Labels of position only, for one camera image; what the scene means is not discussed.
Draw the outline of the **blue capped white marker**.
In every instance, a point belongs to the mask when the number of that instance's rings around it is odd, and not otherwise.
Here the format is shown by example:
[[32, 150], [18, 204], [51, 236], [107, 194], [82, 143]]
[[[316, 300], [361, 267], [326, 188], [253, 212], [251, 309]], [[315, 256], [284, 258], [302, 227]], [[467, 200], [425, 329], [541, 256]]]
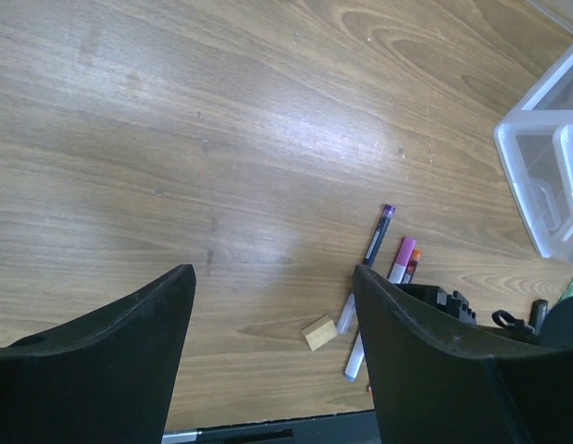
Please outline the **blue capped white marker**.
[[362, 337], [360, 333], [357, 333], [354, 346], [343, 371], [343, 374], [348, 381], [353, 382], [356, 380], [364, 357], [365, 352]]

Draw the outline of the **purple clear pen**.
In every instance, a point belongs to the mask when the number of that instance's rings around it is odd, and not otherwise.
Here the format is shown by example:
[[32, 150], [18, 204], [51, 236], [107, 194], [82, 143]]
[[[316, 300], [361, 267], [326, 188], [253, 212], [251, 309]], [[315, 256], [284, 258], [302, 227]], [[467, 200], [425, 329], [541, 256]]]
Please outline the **purple clear pen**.
[[[367, 265], [367, 266], [374, 265], [378, 252], [380, 250], [380, 246], [382, 245], [382, 241], [387, 233], [389, 225], [392, 222], [394, 213], [395, 213], [395, 207], [393, 205], [385, 204], [382, 207], [382, 212], [380, 215], [378, 225], [374, 230], [373, 236], [367, 247], [365, 256], [361, 261], [362, 265]], [[355, 315], [355, 296], [354, 293], [351, 292], [346, 298], [343, 310], [336, 325], [336, 331], [338, 334], [343, 335], [347, 333], [347, 330], [352, 322], [354, 315]]]

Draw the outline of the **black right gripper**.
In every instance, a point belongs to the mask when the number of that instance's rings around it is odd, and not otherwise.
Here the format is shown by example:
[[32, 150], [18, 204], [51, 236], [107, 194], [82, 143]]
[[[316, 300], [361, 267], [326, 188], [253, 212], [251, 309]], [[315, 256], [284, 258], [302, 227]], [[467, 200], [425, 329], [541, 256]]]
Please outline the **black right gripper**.
[[438, 286], [421, 284], [397, 284], [397, 288], [464, 324], [477, 324], [476, 312], [459, 291], [449, 293]]

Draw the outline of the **red clear pen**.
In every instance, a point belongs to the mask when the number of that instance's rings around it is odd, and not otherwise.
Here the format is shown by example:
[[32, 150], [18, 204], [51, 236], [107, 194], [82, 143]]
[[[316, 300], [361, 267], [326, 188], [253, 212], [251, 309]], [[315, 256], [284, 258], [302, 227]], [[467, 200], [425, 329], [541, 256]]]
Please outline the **red clear pen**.
[[402, 278], [402, 284], [410, 284], [412, 279], [416, 273], [417, 266], [422, 256], [422, 251], [419, 249], [415, 249], [411, 256], [410, 260], [406, 266], [404, 276]]

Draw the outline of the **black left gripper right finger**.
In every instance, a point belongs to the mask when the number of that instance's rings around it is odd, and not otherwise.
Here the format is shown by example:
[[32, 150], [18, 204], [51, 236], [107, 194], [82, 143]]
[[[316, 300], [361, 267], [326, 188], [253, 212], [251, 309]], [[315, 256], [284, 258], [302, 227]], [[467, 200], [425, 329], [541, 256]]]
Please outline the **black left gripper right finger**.
[[356, 313], [384, 443], [573, 443], [573, 347], [464, 324], [360, 265]]

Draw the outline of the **pink capped white marker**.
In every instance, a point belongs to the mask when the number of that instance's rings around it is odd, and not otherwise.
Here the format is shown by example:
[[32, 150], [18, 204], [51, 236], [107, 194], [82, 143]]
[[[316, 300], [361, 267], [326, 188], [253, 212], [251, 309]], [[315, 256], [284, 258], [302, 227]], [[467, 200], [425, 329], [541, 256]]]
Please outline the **pink capped white marker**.
[[402, 282], [407, 265], [411, 259], [412, 252], [416, 246], [416, 240], [411, 237], [404, 237], [399, 247], [398, 253], [393, 261], [388, 280], [393, 284]]

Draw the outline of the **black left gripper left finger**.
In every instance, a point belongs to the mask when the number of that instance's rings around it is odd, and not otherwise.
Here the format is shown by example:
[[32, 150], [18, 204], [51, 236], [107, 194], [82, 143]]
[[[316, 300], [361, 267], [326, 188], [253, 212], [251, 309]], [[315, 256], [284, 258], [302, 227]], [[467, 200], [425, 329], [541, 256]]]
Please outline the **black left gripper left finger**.
[[0, 347], [0, 443], [161, 442], [195, 288], [179, 265]]

